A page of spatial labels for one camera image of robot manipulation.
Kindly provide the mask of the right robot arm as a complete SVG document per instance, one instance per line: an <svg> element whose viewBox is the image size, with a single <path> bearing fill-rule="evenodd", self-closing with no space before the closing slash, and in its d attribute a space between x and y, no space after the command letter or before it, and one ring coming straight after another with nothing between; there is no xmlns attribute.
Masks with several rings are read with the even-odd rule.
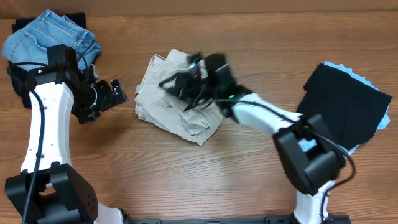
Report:
<svg viewBox="0 0 398 224"><path fill-rule="evenodd" d="M297 190L288 215L232 219L231 223L350 223L347 215L327 211L329 193L345 166L345 152L331 139L320 115L286 111L237 84L224 54L187 57L188 70L160 81L166 93L187 102L185 111L216 104L226 118L272 136L284 172Z"/></svg>

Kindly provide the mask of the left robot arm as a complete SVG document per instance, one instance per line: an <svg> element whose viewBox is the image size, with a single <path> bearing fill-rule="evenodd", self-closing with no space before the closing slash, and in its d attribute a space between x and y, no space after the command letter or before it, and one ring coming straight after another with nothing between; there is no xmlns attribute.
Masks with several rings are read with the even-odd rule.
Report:
<svg viewBox="0 0 398 224"><path fill-rule="evenodd" d="M6 179L5 193L23 223L122 223L131 217L99 203L96 192L72 166L70 118L80 124L127 100L119 82L80 70L66 45L47 49L47 63L34 62L21 85L29 92L32 119L20 174Z"/></svg>

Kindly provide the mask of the beige khaki shorts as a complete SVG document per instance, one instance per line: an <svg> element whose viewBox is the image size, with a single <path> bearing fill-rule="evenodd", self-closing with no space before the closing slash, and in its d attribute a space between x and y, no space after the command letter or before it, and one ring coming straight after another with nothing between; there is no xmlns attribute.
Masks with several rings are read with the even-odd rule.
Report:
<svg viewBox="0 0 398 224"><path fill-rule="evenodd" d="M202 146L223 120L214 104L185 111L187 103L168 94L159 83L176 72L186 72L188 54L172 49L166 58L154 55L136 87L135 112L139 119Z"/></svg>

